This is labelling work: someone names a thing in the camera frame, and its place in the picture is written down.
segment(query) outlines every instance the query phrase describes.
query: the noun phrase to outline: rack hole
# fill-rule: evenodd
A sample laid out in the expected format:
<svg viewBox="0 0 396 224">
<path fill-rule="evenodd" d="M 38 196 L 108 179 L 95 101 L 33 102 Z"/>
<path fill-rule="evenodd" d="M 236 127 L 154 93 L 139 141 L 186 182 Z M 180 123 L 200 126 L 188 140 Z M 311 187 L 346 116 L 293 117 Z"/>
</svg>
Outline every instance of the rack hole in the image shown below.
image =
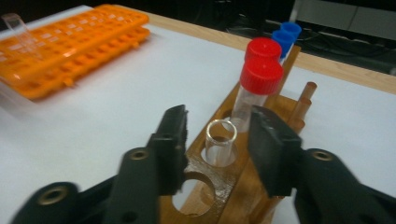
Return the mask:
<svg viewBox="0 0 396 224">
<path fill-rule="evenodd" d="M 205 182 L 189 179 L 183 183 L 181 191 L 172 197 L 172 204 L 181 214 L 197 217 L 210 209 L 215 201 L 214 195 L 214 190 Z"/>
<path fill-rule="evenodd" d="M 202 157 L 202 159 L 203 159 L 206 163 L 208 163 L 209 165 L 212 165 L 212 164 L 210 164 L 210 162 L 209 162 L 209 161 L 207 160 L 207 158 L 206 158 L 206 148 L 205 148 L 205 144 L 203 144 L 203 146 L 202 146 L 201 157 Z M 230 162 L 227 163 L 226 165 L 222 165 L 222 166 L 217 166 L 217 165 L 212 165 L 212 166 L 216 166 L 216 167 L 228 167 L 228 166 L 232 165 L 232 164 L 236 161 L 237 158 L 238 158 L 238 149 L 237 149 L 236 145 L 233 144 L 233 149 L 232 149 L 232 151 L 231 151 L 231 155 L 230 155 L 230 159 L 229 159 Z"/>
</svg>

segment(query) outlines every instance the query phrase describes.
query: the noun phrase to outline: test tube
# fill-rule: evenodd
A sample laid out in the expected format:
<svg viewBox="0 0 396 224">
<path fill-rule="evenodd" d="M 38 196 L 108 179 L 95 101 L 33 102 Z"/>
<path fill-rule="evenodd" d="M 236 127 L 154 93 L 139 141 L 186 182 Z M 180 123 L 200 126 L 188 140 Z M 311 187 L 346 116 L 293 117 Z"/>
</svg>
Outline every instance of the test tube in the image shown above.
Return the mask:
<svg viewBox="0 0 396 224">
<path fill-rule="evenodd" d="M 282 22 L 282 24 L 280 24 L 280 30 L 283 30 L 293 35 L 295 40 L 297 40 L 298 36 L 300 35 L 300 32 L 302 31 L 301 26 L 299 26 L 295 22 L 290 22 L 290 21 Z"/>
<path fill-rule="evenodd" d="M 245 61 L 254 58 L 265 58 L 279 62 L 282 48 L 275 40 L 266 37 L 256 37 L 247 44 Z"/>
<path fill-rule="evenodd" d="M 14 33 L 14 36 L 18 39 L 23 48 L 32 56 L 41 59 L 41 55 L 38 53 L 35 45 L 35 39 L 30 34 L 21 17 L 15 13 L 8 13 L 3 15 L 2 19 L 6 23 L 8 29 Z"/>
<path fill-rule="evenodd" d="M 214 119 L 206 127 L 205 160 L 213 166 L 224 167 L 233 163 L 236 152 L 233 141 L 237 130 L 225 119 Z"/>
<path fill-rule="evenodd" d="M 283 64 L 287 58 L 291 46 L 294 44 L 295 38 L 293 35 L 283 30 L 273 31 L 271 38 L 275 40 L 282 48 L 280 64 Z"/>
</svg>

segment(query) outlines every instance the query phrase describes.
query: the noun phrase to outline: empty glass test tube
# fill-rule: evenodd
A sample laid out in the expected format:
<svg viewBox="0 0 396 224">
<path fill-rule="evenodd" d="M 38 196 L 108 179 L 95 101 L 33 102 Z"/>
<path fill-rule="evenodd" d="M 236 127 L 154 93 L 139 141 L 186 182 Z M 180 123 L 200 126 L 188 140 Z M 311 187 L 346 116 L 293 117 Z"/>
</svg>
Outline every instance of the empty glass test tube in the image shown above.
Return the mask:
<svg viewBox="0 0 396 224">
<path fill-rule="evenodd" d="M 13 32 L 24 50 L 29 52 L 31 56 L 41 59 L 41 54 L 37 51 L 35 39 L 30 34 L 21 17 L 15 13 L 8 13 L 3 15 L 1 18 L 6 23 L 8 29 Z"/>
<path fill-rule="evenodd" d="M 213 166 L 228 166 L 236 160 L 233 142 L 237 130 L 225 119 L 215 119 L 206 127 L 205 160 Z"/>
</svg>

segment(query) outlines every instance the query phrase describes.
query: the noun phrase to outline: wooden test tube rack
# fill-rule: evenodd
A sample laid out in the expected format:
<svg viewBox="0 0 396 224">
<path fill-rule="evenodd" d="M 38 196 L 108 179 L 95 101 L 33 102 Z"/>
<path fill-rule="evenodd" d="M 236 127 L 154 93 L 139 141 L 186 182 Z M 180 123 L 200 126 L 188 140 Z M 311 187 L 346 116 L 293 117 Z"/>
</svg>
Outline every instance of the wooden test tube rack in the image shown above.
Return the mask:
<svg viewBox="0 0 396 224">
<path fill-rule="evenodd" d="M 283 64 L 284 76 L 276 94 L 268 97 L 264 105 L 275 111 L 297 133 L 304 127 L 304 115 L 311 105 L 310 98 L 317 86 L 313 82 L 308 82 L 298 100 L 292 100 L 279 93 L 299 52 L 300 48 L 294 46 Z M 230 117 L 238 90 L 239 83 L 235 85 L 208 123 L 213 119 Z M 182 213 L 173 206 L 171 196 L 162 196 L 161 223 L 271 223 L 274 208 L 281 198 L 267 197 L 248 155 L 248 134 L 239 133 L 234 142 L 237 151 L 237 159 L 234 163 L 227 167 L 214 167 L 207 164 L 201 156 L 202 150 L 205 149 L 205 128 L 206 126 L 187 151 L 189 165 L 185 171 L 187 179 L 197 179 L 202 182 L 198 182 L 180 209 Z"/>
</svg>

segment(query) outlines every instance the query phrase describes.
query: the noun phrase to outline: blue cap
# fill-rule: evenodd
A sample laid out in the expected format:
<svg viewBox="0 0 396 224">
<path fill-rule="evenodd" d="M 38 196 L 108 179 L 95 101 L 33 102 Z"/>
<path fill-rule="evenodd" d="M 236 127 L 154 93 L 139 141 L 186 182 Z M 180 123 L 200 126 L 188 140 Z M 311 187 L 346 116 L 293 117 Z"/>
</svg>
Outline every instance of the blue cap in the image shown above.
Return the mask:
<svg viewBox="0 0 396 224">
<path fill-rule="evenodd" d="M 297 23 L 291 21 L 285 21 L 280 24 L 280 30 L 290 33 L 296 40 L 302 31 L 301 27 Z"/>
<path fill-rule="evenodd" d="M 286 54 L 289 52 L 291 48 L 291 45 L 293 45 L 295 41 L 294 36 L 288 32 L 277 30 L 277 31 L 273 31 L 271 38 L 275 40 L 282 48 L 282 54 L 280 55 L 280 58 L 281 59 L 285 58 Z"/>
</svg>

